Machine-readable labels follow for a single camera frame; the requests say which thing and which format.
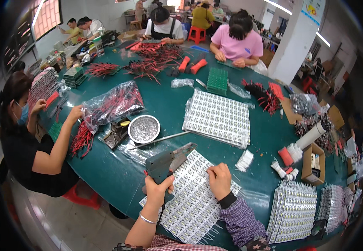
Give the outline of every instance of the window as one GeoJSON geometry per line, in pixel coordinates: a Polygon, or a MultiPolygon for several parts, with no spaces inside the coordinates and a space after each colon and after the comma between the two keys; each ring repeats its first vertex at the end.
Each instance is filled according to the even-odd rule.
{"type": "Polygon", "coordinates": [[[35,38],[37,40],[43,37],[51,29],[55,28],[56,25],[62,23],[60,0],[35,0],[32,6],[33,15],[35,16],[41,1],[44,1],[44,3],[39,11],[37,21],[34,26],[35,38]]]}

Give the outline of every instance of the round table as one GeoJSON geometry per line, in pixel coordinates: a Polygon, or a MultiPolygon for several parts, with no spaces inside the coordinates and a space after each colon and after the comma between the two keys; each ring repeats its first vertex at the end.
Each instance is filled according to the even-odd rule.
{"type": "MultiPolygon", "coordinates": [[[[108,62],[123,66],[128,64],[130,60],[139,58],[129,50],[118,49],[117,53],[113,53],[113,49],[113,47],[105,48],[105,55],[100,58],[95,58],[94,62],[108,62]]],[[[186,51],[191,54],[186,54],[190,58],[195,58],[201,53],[201,51],[188,48],[186,48],[186,51]]],[[[264,88],[268,88],[269,81],[274,82],[272,79],[260,75],[249,68],[244,68],[242,71],[239,71],[219,64],[211,53],[207,53],[206,60],[208,62],[207,66],[201,68],[197,75],[181,73],[179,78],[198,78],[206,83],[209,69],[216,67],[226,70],[229,73],[230,82],[239,86],[241,86],[240,82],[242,78],[248,82],[250,80],[260,82],[264,88]]],[[[68,105],[60,112],[59,120],[64,122],[70,112],[71,106],[79,105],[82,101],[87,101],[95,96],[106,93],[120,83],[135,80],[146,107],[146,110],[139,115],[150,114],[159,120],[161,132],[158,138],[182,132],[181,126],[184,121],[185,104],[192,97],[194,92],[193,88],[188,86],[171,88],[170,82],[174,78],[166,76],[164,72],[157,75],[161,85],[146,77],[134,79],[133,75],[124,74],[125,72],[125,70],[120,70],[116,75],[106,76],[105,78],[87,78],[77,89],[71,90],[68,105]]],[[[194,84],[194,87],[204,90],[197,82],[194,84]]],[[[282,91],[285,96],[288,96],[284,88],[282,88],[282,91]]],[[[242,186],[242,190],[246,194],[244,195],[244,199],[254,210],[256,219],[260,220],[266,229],[272,209],[274,190],[280,183],[278,174],[270,167],[270,164],[274,161],[274,158],[277,158],[279,163],[282,163],[277,151],[292,142],[296,142],[298,137],[294,134],[294,127],[288,123],[285,115],[281,120],[278,112],[274,116],[263,112],[263,109],[258,106],[259,103],[253,96],[251,100],[246,100],[228,90],[227,98],[240,102],[250,102],[256,105],[255,109],[250,110],[251,145],[247,148],[254,154],[254,160],[245,173],[234,169],[234,164],[243,153],[242,149],[193,133],[154,143],[139,150],[132,151],[125,150],[131,147],[129,138],[126,138],[121,145],[112,151],[105,143],[98,139],[103,136],[103,133],[96,133],[92,150],[83,159],[76,157],[70,158],[68,156],[66,160],[79,177],[102,196],[102,198],[127,216],[137,219],[142,209],[139,201],[145,196],[141,191],[141,188],[144,186],[145,177],[143,172],[145,169],[143,165],[144,158],[150,157],[165,149],[174,150],[189,142],[197,143],[198,147],[196,150],[211,163],[218,164],[224,162],[229,166],[230,172],[239,180],[234,176],[232,176],[232,179],[242,186]]],[[[46,112],[41,113],[40,124],[47,131],[53,122],[54,119],[49,119],[46,112]]],[[[78,125],[77,123],[74,126],[72,135],[77,133],[78,125]]],[[[299,169],[297,180],[300,181],[302,161],[296,163],[294,167],[299,169]]],[[[333,157],[327,157],[325,183],[345,185],[346,178],[347,169],[343,168],[343,172],[337,174],[334,170],[333,157]]],[[[319,194],[318,202],[321,198],[321,187],[318,186],[317,188],[319,194]]],[[[219,221],[218,224],[223,229],[217,228],[219,234],[213,241],[208,241],[208,243],[223,247],[227,250],[238,250],[234,246],[224,222],[219,221]]],[[[273,244],[271,246],[277,246],[278,250],[287,250],[309,244],[321,245],[322,242],[328,240],[341,229],[338,228],[334,233],[325,235],[324,239],[318,243],[304,243],[304,240],[298,240],[273,244]]],[[[162,226],[158,227],[157,232],[171,237],[162,226]]]]}

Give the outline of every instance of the white pillar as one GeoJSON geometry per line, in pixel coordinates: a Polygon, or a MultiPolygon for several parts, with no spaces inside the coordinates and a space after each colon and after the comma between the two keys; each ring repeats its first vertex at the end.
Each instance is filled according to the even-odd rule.
{"type": "Polygon", "coordinates": [[[309,0],[296,0],[288,26],[281,43],[268,67],[268,77],[277,79],[289,85],[303,63],[321,22],[324,13],[325,0],[315,0],[316,15],[302,12],[308,9],[309,0]]]}

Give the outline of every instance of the blue bin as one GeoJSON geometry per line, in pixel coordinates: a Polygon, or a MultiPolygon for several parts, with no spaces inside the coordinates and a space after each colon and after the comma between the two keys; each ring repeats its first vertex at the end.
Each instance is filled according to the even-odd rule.
{"type": "Polygon", "coordinates": [[[184,30],[187,31],[187,34],[190,33],[191,23],[181,23],[184,26],[184,30]]]}

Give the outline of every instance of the red stool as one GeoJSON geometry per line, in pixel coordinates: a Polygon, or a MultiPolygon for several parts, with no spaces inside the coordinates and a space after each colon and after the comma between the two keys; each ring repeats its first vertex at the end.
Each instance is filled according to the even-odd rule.
{"type": "Polygon", "coordinates": [[[198,27],[191,26],[190,34],[188,35],[188,40],[187,41],[190,41],[190,39],[191,39],[192,41],[194,41],[196,43],[196,45],[198,45],[201,41],[205,41],[205,37],[206,37],[206,30],[205,29],[201,29],[201,28],[198,28],[198,27]],[[194,37],[191,36],[191,32],[193,30],[196,32],[196,35],[194,37]]]}
{"type": "Polygon", "coordinates": [[[312,80],[312,78],[310,78],[309,76],[306,77],[303,82],[302,82],[302,85],[303,85],[303,91],[304,92],[307,92],[308,89],[310,88],[310,86],[312,85],[315,85],[314,84],[314,81],[312,80]]]}
{"type": "Polygon", "coordinates": [[[99,195],[97,193],[94,192],[90,199],[84,199],[77,196],[75,193],[76,188],[77,184],[75,184],[67,193],[65,193],[63,198],[79,205],[89,206],[95,210],[98,210],[101,207],[101,204],[98,202],[99,195]]]}

